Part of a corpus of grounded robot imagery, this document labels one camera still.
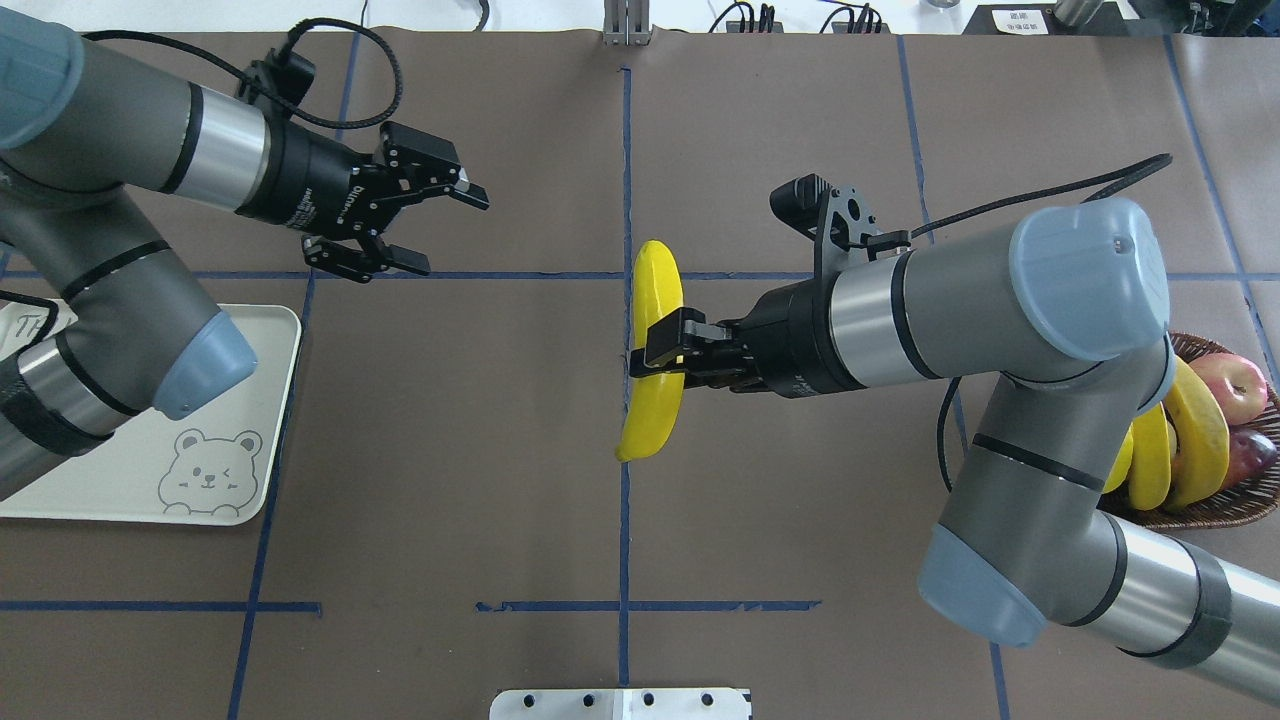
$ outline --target banana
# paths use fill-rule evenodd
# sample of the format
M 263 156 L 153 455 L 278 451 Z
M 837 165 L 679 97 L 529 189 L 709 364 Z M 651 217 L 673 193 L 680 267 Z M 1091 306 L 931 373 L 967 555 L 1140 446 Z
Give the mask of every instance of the banana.
M 1169 496 L 1169 425 L 1164 406 L 1156 405 L 1134 418 L 1130 429 L 1129 505 L 1134 510 L 1155 510 Z
M 1124 484 L 1125 477 L 1129 474 L 1129 465 L 1133 462 L 1133 423 L 1129 424 L 1129 429 L 1124 433 L 1124 445 L 1120 446 L 1120 454 L 1116 455 L 1115 465 L 1111 466 L 1111 474 L 1107 475 L 1107 484 L 1102 488 L 1102 492 L 1107 493 L 1121 484 Z
M 1174 491 L 1165 510 L 1183 510 L 1222 487 L 1229 455 L 1229 430 L 1222 410 L 1204 380 L 1178 357 L 1174 387 L 1165 396 L 1169 418 L 1178 428 L 1178 462 L 1172 471 Z
M 685 302 L 676 258 L 666 245 L 650 240 L 636 254 L 632 275 L 632 345 L 644 347 L 649 327 Z M 622 424 L 622 442 L 613 455 L 630 462 L 654 455 L 671 437 L 685 393 L 685 375 L 663 373 L 635 380 L 631 402 Z

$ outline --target red apple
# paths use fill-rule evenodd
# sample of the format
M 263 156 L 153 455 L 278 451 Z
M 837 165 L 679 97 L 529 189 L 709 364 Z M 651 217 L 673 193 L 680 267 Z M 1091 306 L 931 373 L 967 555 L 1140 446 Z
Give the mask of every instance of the red apple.
M 1253 428 L 1235 428 L 1230 441 L 1231 459 L 1226 465 L 1222 487 L 1226 489 L 1247 478 L 1257 478 L 1276 461 L 1276 446 L 1271 438 Z
M 1243 425 L 1267 406 L 1267 380 L 1249 359 L 1213 352 L 1188 363 L 1204 380 L 1228 425 Z

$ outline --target bear drawing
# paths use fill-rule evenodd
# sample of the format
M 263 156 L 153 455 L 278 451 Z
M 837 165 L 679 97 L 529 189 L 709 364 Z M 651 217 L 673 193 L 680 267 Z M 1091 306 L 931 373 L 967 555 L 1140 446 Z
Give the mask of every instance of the bear drawing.
M 262 450 L 262 436 L 253 430 L 223 439 L 192 428 L 178 436 L 173 448 L 178 456 L 159 488 L 165 514 L 239 518 L 241 507 L 257 496 L 253 459 Z

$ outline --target fruit basket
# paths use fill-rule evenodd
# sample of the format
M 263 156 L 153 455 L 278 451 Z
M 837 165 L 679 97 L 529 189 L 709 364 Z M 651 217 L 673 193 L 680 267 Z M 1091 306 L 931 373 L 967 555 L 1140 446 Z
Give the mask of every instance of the fruit basket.
M 1190 363 L 1211 352 L 1231 352 L 1221 345 L 1187 333 L 1170 333 L 1174 352 Z M 1275 388 L 1267 386 L 1267 406 L 1257 419 L 1243 427 L 1254 428 L 1280 446 L 1280 398 Z M 1162 510 L 1134 510 L 1125 503 L 1124 492 L 1102 496 L 1098 507 L 1151 530 L 1196 528 L 1233 528 L 1268 515 L 1280 505 L 1280 462 L 1271 465 L 1261 477 L 1242 480 L 1238 486 L 1192 503 L 1181 512 Z

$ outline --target cable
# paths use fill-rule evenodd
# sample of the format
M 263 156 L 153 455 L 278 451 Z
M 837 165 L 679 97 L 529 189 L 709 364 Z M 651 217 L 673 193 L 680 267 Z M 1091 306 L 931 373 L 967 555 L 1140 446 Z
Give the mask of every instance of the cable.
M 1125 177 L 1117 179 L 1116 182 L 1114 182 L 1114 183 L 1103 187 L 1102 190 L 1094 192 L 1093 195 L 1085 197 L 1083 200 L 1083 202 L 1093 202 L 1094 200 L 1102 200 L 1103 197 L 1111 197 L 1112 195 L 1120 192 L 1121 190 L 1129 187 L 1130 184 L 1133 184 L 1135 182 L 1140 182 L 1140 181 L 1151 177 L 1152 174 L 1158 173 L 1160 170 L 1164 170 L 1172 161 L 1174 161 L 1174 158 L 1171 155 L 1169 155 L 1169 154 L 1156 155 L 1155 158 L 1151 158 L 1151 160 L 1144 160 L 1143 163 L 1139 163 L 1139 164 L 1143 165 L 1142 168 L 1134 170 L 1132 174 L 1125 176 Z
M 480 22 L 476 23 L 476 28 L 471 32 L 480 32 L 484 26 L 489 24 L 489 0 L 479 0 L 480 3 Z
M 852 35 L 855 32 L 859 35 L 872 35 L 872 33 L 878 33 L 881 28 L 884 27 L 884 18 L 879 14 L 879 10 L 872 8 L 870 3 L 856 4 L 856 3 L 846 3 L 844 0 L 822 0 L 822 1 L 840 6 L 832 10 L 829 15 L 827 15 L 827 22 L 822 23 L 822 28 L 818 29 L 818 35 L 826 32 L 827 26 L 831 24 L 832 19 L 835 19 L 836 13 L 844 9 L 849 10 L 849 26 L 845 28 L 846 35 Z M 854 10 L 861 10 L 858 14 L 856 19 L 854 17 Z
M 951 402 L 956 398 L 956 391 L 960 389 L 960 380 L 963 378 L 951 378 L 947 383 L 947 393 L 942 396 L 942 407 L 938 409 L 938 432 L 937 432 L 937 448 L 938 448 L 938 471 L 942 473 L 942 484 L 947 486 L 947 492 L 951 492 L 951 474 L 947 473 L 947 443 L 946 443 L 946 428 L 947 428 L 947 415 L 951 414 Z
M 723 20 L 724 17 L 728 15 L 730 12 L 733 10 L 733 8 L 737 8 L 737 12 L 742 13 L 742 15 L 744 15 L 742 17 L 742 29 L 739 29 L 739 32 L 746 32 L 748 27 L 755 27 L 755 8 L 753 8 L 750 3 L 739 1 L 739 3 L 733 3 L 728 8 L 724 8 L 724 12 L 721 13 L 719 17 L 716 18 L 716 22 L 712 23 L 712 28 L 708 29 L 707 32 L 716 32 L 716 26 L 718 26 L 721 23 L 721 20 Z M 750 20 L 748 20 L 748 18 L 745 17 L 748 13 L 750 13 L 750 15 L 751 15 Z
M 381 36 L 379 36 L 376 32 L 361 27 L 356 23 L 339 20 L 337 18 L 308 18 L 293 26 L 293 29 L 288 32 L 288 35 L 285 36 L 284 45 L 280 46 L 279 58 L 282 59 L 288 58 L 288 55 L 293 53 L 293 46 L 298 44 L 298 40 L 301 40 L 303 35 L 317 27 L 337 27 L 337 28 L 349 29 L 352 32 L 360 33 L 372 40 L 374 44 L 378 45 L 379 49 L 381 49 L 383 54 L 387 55 L 387 61 L 392 67 L 392 76 L 394 77 L 396 81 L 396 92 L 392 96 L 392 101 L 389 105 L 387 105 L 385 110 L 378 113 L 374 117 L 365 118 L 362 120 L 347 120 L 347 122 L 326 120 L 324 118 L 312 115 L 311 113 L 307 113 L 306 110 L 298 108 L 293 102 L 289 102 L 284 97 L 280 97 L 280 95 L 278 95 L 274 90 L 264 87 L 260 82 L 248 77 L 247 74 L 241 72 L 239 68 L 232 65 L 227 60 L 223 60 L 218 55 L 214 55 L 212 53 L 202 47 L 196 47 L 195 45 L 183 42 L 180 40 L 154 35 L 150 32 L 137 32 L 131 29 L 104 29 L 99 32 L 87 32 L 84 33 L 84 40 L 90 40 L 93 42 L 97 42 L 100 40 L 136 40 L 138 42 L 152 42 L 155 45 L 164 45 L 165 47 L 172 47 L 174 50 L 182 50 L 183 53 L 189 53 L 202 60 L 218 65 L 220 69 L 236 77 L 242 83 L 265 95 L 276 105 L 296 114 L 300 119 L 323 128 L 330 128 L 330 129 L 366 128 L 370 126 L 376 126 L 378 123 L 392 117 L 392 114 L 396 113 L 396 109 L 399 108 L 401 96 L 404 95 L 404 78 L 403 74 L 401 73 L 399 60 L 396 59 L 396 53 L 392 50 L 392 46 L 388 45 L 387 41 L 383 40 Z
M 8 290 L 0 290 L 0 300 L 8 300 L 9 302 L 17 302 L 18 305 L 31 305 L 32 307 L 44 307 L 45 310 L 49 310 L 49 316 L 45 318 L 44 324 L 40 325 L 38 331 L 36 331 L 36 337 L 33 337 L 27 345 L 22 346 L 18 352 L 22 352 L 33 345 L 40 345 L 40 342 L 49 337 L 49 333 L 54 331 L 54 325 L 58 324 L 58 304 L 52 300 L 22 295 L 19 292 L 9 292 Z
M 1169 167 L 1169 164 L 1171 161 L 1172 161 L 1172 158 L 1167 152 L 1161 152 L 1160 155 L 1153 155 L 1153 156 L 1147 158 L 1146 160 L 1143 160 L 1140 163 L 1134 163 L 1133 165 L 1129 165 L 1128 168 L 1120 168 L 1119 170 L 1112 170 L 1112 172 L 1106 173 L 1106 174 L 1101 174 L 1101 176 L 1092 177 L 1092 178 L 1083 179 L 1083 181 L 1078 181 L 1078 182 L 1071 182 L 1071 183 L 1068 183 L 1068 184 L 1060 184 L 1057 187 L 1050 187 L 1047 190 L 1037 190 L 1036 192 L 1024 192 L 1023 195 L 1014 195 L 1011 197 L 1005 197 L 1004 200 L 996 200 L 995 202 L 988 202 L 986 205 L 979 205 L 978 208 L 973 208 L 970 210 L 965 210 L 964 213 L 956 213 L 955 215 L 948 215 L 946 218 L 942 218 L 941 220 L 934 220 L 934 222 L 932 222 L 929 224 L 920 225 L 920 227 L 915 228 L 914 231 L 911 231 L 911 237 L 916 238 L 916 237 L 920 237 L 922 234 L 924 234 L 927 232 L 933 232 L 933 231 L 936 231 L 936 229 L 938 229 L 941 227 L 950 225 L 951 223 L 959 223 L 960 220 L 968 220 L 969 218 L 973 218 L 975 215 L 980 215 L 983 213 L 989 213 L 991 210 L 998 210 L 1000 208 L 1006 208 L 1009 205 L 1016 205 L 1019 202 L 1027 202 L 1027 201 L 1030 201 L 1030 200 L 1039 200 L 1042 197 L 1051 197 L 1053 195 L 1062 195 L 1064 192 L 1071 192 L 1071 191 L 1075 191 L 1075 190 L 1083 190 L 1085 187 L 1093 187 L 1096 184 L 1102 184 L 1105 182 L 1120 181 L 1120 182 L 1115 183 L 1114 186 L 1108 186 L 1108 187 L 1098 191 L 1098 193 L 1091 195 L 1085 200 L 1085 202 L 1088 202 L 1091 200 L 1098 200 L 1100 197 L 1107 197 L 1107 196 L 1110 196 L 1110 195 L 1112 195 L 1115 192 L 1119 192 L 1120 190 L 1124 190 L 1125 187 L 1129 187 L 1130 184 L 1133 184 L 1133 183 L 1135 183 L 1135 182 L 1138 182 L 1138 181 L 1140 181 L 1140 179 L 1151 176 L 1156 170 L 1160 170 L 1162 168 Z M 1107 195 L 1101 195 L 1102 192 L 1106 192 L 1106 191 L 1110 191 L 1110 192 L 1107 192 Z
M 827 28 L 831 26 L 831 20 L 836 19 L 836 15 L 840 14 L 841 10 L 849 13 L 849 27 L 854 26 L 854 9 L 852 9 L 852 6 L 850 6 L 850 5 L 841 5 L 841 6 L 836 8 L 835 10 L 832 10 L 829 15 L 827 15 L 827 22 L 822 23 L 822 27 L 818 28 L 818 35 L 822 35 L 822 33 L 827 32 Z
M 1060 184 L 1057 187 L 1051 187 L 1048 190 L 1038 190 L 1036 192 L 1027 192 L 1027 193 L 1023 193 L 1023 195 L 1015 195 L 1012 197 L 1006 197 L 1004 200 L 997 200 L 995 202 L 988 202 L 986 205 L 980 205 L 980 206 L 974 208 L 972 210 L 965 210 L 964 213 L 957 213 L 957 214 L 951 215 L 948 218 L 942 218 L 941 220 L 938 220 L 936 223 L 929 223 L 927 225 L 922 225 L 922 227 L 911 231 L 911 237 L 913 238 L 919 237 L 919 236 L 922 236 L 922 234 L 924 234 L 927 232 L 934 231 L 934 229 L 941 228 L 943 225 L 950 225 L 951 223 L 957 223 L 960 220 L 965 220 L 965 219 L 973 218 L 975 215 L 980 215 L 983 213 L 987 213 L 989 210 L 995 210 L 997 208 L 1005 208 L 1006 205 L 1014 205 L 1016 202 L 1024 202 L 1027 200 L 1038 200 L 1041 197 L 1048 197 L 1051 195 L 1061 195 L 1064 192 L 1070 192 L 1073 190 L 1082 190 L 1082 188 L 1085 188 L 1085 187 L 1093 187 L 1093 186 L 1097 186 L 1097 184 L 1102 184 L 1105 182 L 1110 182 L 1111 184 L 1108 184 L 1108 186 L 1103 187 L 1102 190 L 1094 192 L 1093 195 L 1085 197 L 1082 201 L 1082 204 L 1084 204 L 1084 202 L 1092 202 L 1094 200 L 1102 200 L 1103 197 L 1111 197 L 1116 192 L 1120 192 L 1121 190 L 1124 190 L 1124 188 L 1126 188 L 1126 187 L 1129 187 L 1129 186 L 1132 186 L 1132 184 L 1134 184 L 1137 182 L 1140 182 L 1140 181 L 1151 177 L 1152 174 L 1155 174 L 1155 173 L 1157 173 L 1157 172 L 1167 168 L 1170 165 L 1170 163 L 1172 163 L 1172 161 L 1174 161 L 1174 159 L 1172 159 L 1171 155 L 1169 155 L 1167 152 L 1161 152 L 1160 155 L 1152 155 L 1151 158 L 1147 158 L 1146 160 L 1143 160 L 1140 163 L 1134 163 L 1133 165 L 1129 165 L 1128 168 L 1120 168 L 1119 170 L 1114 170 L 1114 172 L 1110 172 L 1110 173 L 1106 173 L 1106 174 L 1102 174 L 1102 176 L 1092 177 L 1089 179 L 1083 179 L 1083 181 L 1073 182 L 1073 183 L 1068 183 L 1068 184 Z M 946 442 L 945 442 L 946 437 L 945 437 L 945 430 L 946 430 L 947 415 L 951 413 L 951 404 L 955 401 L 956 391 L 960 388 L 960 379 L 961 378 L 951 378 L 951 383 L 947 384 L 947 392 L 946 392 L 946 395 L 942 396 L 942 406 L 938 409 L 938 425 L 937 425 L 937 433 L 934 436 L 934 442 L 936 442 L 937 451 L 938 451 L 938 473 L 941 473 L 941 475 L 942 475 L 942 484 L 945 484 L 947 487 L 947 492 L 951 492 L 951 475 L 947 471 L 947 455 L 946 455 Z

